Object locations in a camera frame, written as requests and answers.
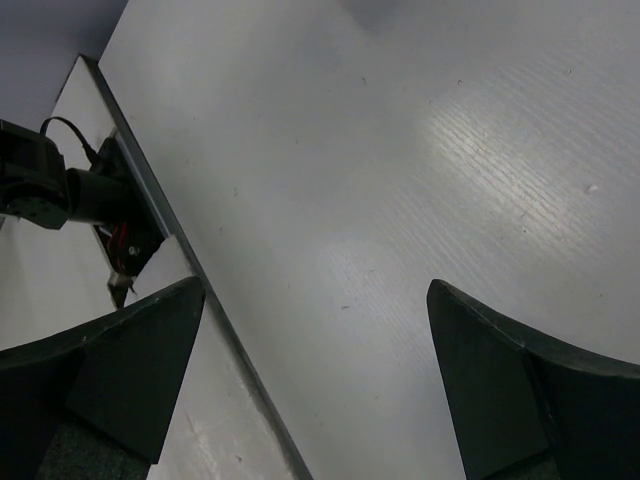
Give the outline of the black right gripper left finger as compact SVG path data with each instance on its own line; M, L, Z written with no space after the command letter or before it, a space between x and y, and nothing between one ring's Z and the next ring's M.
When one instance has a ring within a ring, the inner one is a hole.
M144 479L160 460L205 302L188 277L1 353L4 479Z

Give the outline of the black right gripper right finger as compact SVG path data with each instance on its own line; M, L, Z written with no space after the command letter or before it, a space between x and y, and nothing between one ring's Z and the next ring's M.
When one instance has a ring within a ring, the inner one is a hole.
M639 367L436 279L426 304L468 479L636 479Z

